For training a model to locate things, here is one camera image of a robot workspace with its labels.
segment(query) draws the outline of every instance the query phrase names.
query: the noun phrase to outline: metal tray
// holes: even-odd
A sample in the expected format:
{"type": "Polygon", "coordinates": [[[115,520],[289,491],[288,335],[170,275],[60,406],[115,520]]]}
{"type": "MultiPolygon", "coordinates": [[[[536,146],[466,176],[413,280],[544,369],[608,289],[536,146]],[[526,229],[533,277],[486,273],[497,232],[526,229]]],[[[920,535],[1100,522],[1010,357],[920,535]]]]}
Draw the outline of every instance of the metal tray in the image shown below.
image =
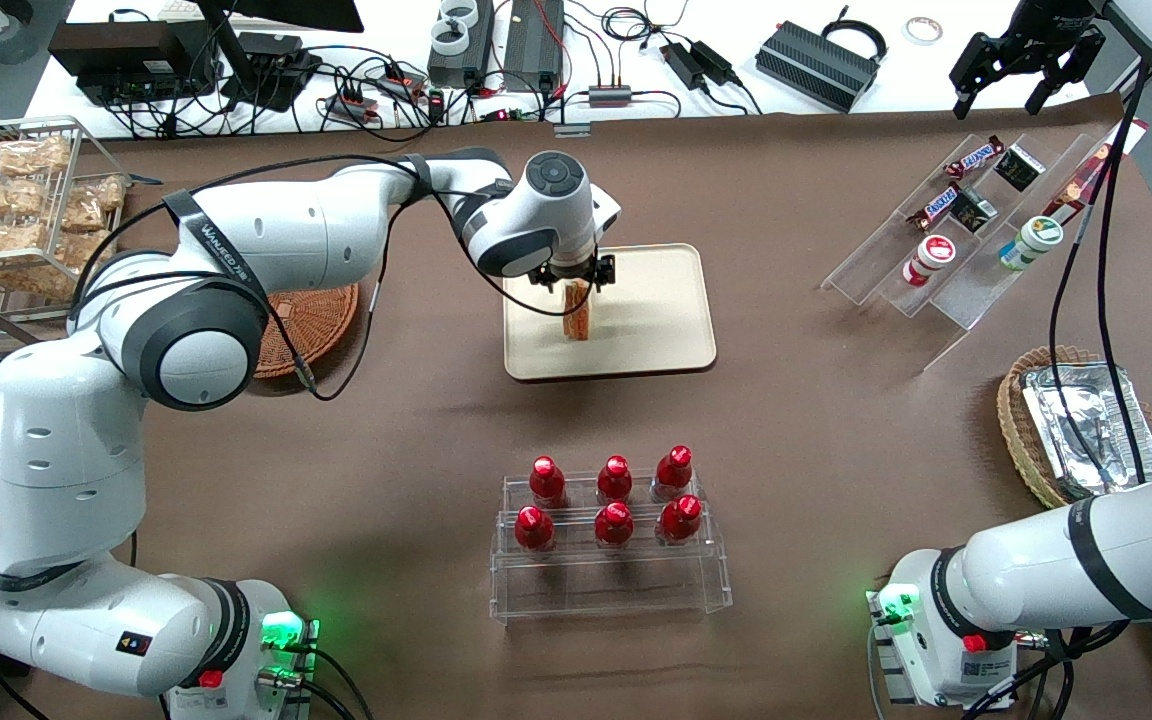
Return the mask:
{"type": "MultiPolygon", "coordinates": [[[[1126,438],[1123,414],[1117,410],[1108,366],[1105,363],[1087,363],[1061,364],[1059,367],[1061,388],[1073,415],[1073,425],[1070,416],[1064,414],[1061,406],[1060,395],[1056,394],[1051,366],[1028,370],[1020,378],[1025,406],[1038,429],[1038,437],[1043,439],[1043,449],[1047,452],[1053,477],[1074,500],[1138,486],[1142,480],[1135,477],[1137,473],[1132,448],[1126,438]],[[1083,452],[1074,427],[1087,441],[1101,471],[1097,471],[1092,458],[1083,452]]],[[[1122,367],[1119,369],[1119,379],[1123,384],[1126,415],[1132,422],[1140,448],[1140,461],[1146,475],[1144,480],[1152,480],[1152,433],[1149,432],[1149,422],[1135,396],[1132,381],[1129,381],[1122,367]]]]}

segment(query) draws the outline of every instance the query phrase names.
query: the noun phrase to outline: label sticker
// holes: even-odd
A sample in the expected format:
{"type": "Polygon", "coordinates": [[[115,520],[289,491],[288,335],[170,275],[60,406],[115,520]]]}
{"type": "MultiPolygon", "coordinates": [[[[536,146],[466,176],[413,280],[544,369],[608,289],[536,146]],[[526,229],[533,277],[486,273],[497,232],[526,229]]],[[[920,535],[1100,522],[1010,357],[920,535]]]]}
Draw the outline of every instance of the label sticker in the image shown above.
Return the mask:
{"type": "Polygon", "coordinates": [[[963,682],[969,685],[992,685],[1011,675],[1011,652],[963,653],[963,682]]]}
{"type": "Polygon", "coordinates": [[[150,652],[150,642],[152,641],[154,638],[147,637],[147,635],[123,632],[123,637],[118,638],[118,646],[114,650],[126,652],[128,655],[145,657],[145,653],[150,652]]]}

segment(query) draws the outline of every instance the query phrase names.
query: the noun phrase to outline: woven placemat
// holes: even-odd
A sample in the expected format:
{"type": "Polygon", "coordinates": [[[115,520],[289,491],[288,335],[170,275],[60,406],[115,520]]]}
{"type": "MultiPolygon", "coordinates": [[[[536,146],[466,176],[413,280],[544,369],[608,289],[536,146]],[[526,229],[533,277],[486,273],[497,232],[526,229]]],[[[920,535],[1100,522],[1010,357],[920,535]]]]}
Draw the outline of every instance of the woven placemat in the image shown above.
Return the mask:
{"type": "MultiPolygon", "coordinates": [[[[349,329],[358,309],[358,286],[333,290],[276,291],[270,296],[270,304],[283,319],[288,338],[291,338],[301,356],[306,363],[314,363],[332,350],[349,329]]],[[[270,320],[260,341],[260,359],[256,363],[255,377],[278,378],[294,370],[296,364],[291,361],[291,351],[280,336],[278,325],[270,320]]]]}
{"type": "MultiPolygon", "coordinates": [[[[1078,347],[1058,344],[1056,361],[1092,363],[1097,361],[1097,356],[1078,347]]],[[[1069,505],[1070,498],[1056,484],[1047,454],[1043,450],[1043,439],[1038,437],[1038,429],[1029,418],[1029,409],[1020,387],[1021,373],[1043,365],[1051,365],[1051,354],[1046,347],[1036,347],[1011,364],[1011,369],[998,385],[998,425],[1002,427],[1007,452],[1011,454],[1011,462],[1016,465],[1016,471],[1020,471],[1020,478],[1025,480],[1029,492],[1034,493],[1047,507],[1060,507],[1069,505]]],[[[1149,424],[1149,432],[1152,432],[1152,412],[1149,406],[1140,402],[1140,410],[1149,424]]]]}

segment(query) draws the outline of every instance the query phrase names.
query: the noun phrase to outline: black strap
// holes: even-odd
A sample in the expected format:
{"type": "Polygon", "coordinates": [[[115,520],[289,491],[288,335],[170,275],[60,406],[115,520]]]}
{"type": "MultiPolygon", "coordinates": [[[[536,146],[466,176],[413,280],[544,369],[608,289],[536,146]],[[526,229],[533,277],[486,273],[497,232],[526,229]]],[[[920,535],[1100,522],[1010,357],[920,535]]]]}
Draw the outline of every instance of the black strap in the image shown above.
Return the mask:
{"type": "Polygon", "coordinates": [[[882,37],[881,32],[878,32],[878,28],[872,26],[872,24],[863,23],[859,20],[844,20],[842,18],[847,14],[847,6],[842,6],[842,12],[838,14],[838,18],[833,20],[832,23],[824,26],[820,31],[820,37],[829,37],[831,32],[835,32],[839,29],[854,29],[856,32],[864,33],[873,44],[876,53],[870,60],[879,61],[887,56],[887,40],[882,37]]]}
{"type": "Polygon", "coordinates": [[[425,200],[430,195],[434,195],[434,173],[429,168],[425,156],[411,152],[411,154],[403,156],[403,160],[412,165],[412,169],[416,169],[418,176],[411,195],[407,197],[407,200],[403,200],[403,205],[415,205],[417,202],[425,200]]]}
{"type": "Polygon", "coordinates": [[[1105,600],[1111,601],[1126,619],[1152,620],[1152,611],[1128,592],[1128,588],[1123,588],[1096,543],[1096,533],[1092,532],[1092,501],[1096,499],[1097,497],[1089,497],[1087,500],[1079,500],[1070,506],[1069,543],[1074,546],[1074,555],[1083,564],[1087,578],[1105,596],[1105,600]]]}
{"type": "Polygon", "coordinates": [[[46,569],[37,575],[29,575],[28,578],[17,578],[13,575],[3,575],[0,573],[0,592],[26,592],[32,591],[32,589],[41,588],[52,579],[61,577],[66,573],[77,568],[82,562],[71,562],[71,564],[59,564],[55,568],[46,569]]]}
{"type": "Polygon", "coordinates": [[[957,637],[965,638],[968,635],[980,635],[986,641],[988,650],[1002,650],[1011,644],[1015,632],[992,632],[992,630],[978,628],[950,600],[946,575],[948,574],[948,568],[950,568],[950,560],[962,550],[963,546],[942,550],[941,556],[937,558],[935,562],[933,562],[931,578],[932,602],[935,605],[938,614],[941,615],[941,620],[945,620],[945,623],[957,637]]]}
{"type": "Polygon", "coordinates": [[[198,676],[206,670],[220,670],[223,673],[233,667],[238,660],[247,645],[247,635],[251,632],[251,609],[247,602],[247,594],[243,594],[238,583],[233,579],[198,578],[215,591],[215,598],[220,601],[220,624],[215,630],[215,638],[211,639],[207,652],[202,657],[202,662],[195,667],[194,673],[180,687],[188,688],[198,684],[198,676]]]}
{"type": "Polygon", "coordinates": [[[251,265],[243,260],[242,252],[238,252],[234,243],[225,237],[225,233],[212,222],[188,190],[177,190],[164,196],[162,204],[168,209],[173,222],[183,225],[196,237],[198,245],[202,245],[215,264],[220,265],[226,275],[247,286],[257,297],[268,297],[251,265]]]}

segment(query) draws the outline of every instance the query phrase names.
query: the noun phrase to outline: candy bar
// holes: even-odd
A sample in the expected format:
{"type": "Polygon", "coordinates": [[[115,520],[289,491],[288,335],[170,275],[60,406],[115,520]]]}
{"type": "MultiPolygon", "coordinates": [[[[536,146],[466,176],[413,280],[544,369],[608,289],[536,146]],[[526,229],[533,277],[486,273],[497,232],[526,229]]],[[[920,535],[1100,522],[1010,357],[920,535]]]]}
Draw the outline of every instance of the candy bar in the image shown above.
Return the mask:
{"type": "Polygon", "coordinates": [[[1001,154],[1002,151],[1005,151],[1002,142],[998,139],[998,136],[991,135],[988,145],[979,146],[964,159],[945,165],[945,174],[952,179],[968,177],[968,173],[982,167],[990,158],[1001,154]]]}
{"type": "Polygon", "coordinates": [[[945,188],[945,192],[941,192],[935,197],[935,200],[929,202],[926,209],[919,210],[918,213],[914,213],[905,219],[907,223],[918,225],[918,229],[924,232],[932,223],[937,221],[937,218],[945,213],[947,209],[957,199],[958,185],[957,183],[952,183],[950,187],[945,188]]]}

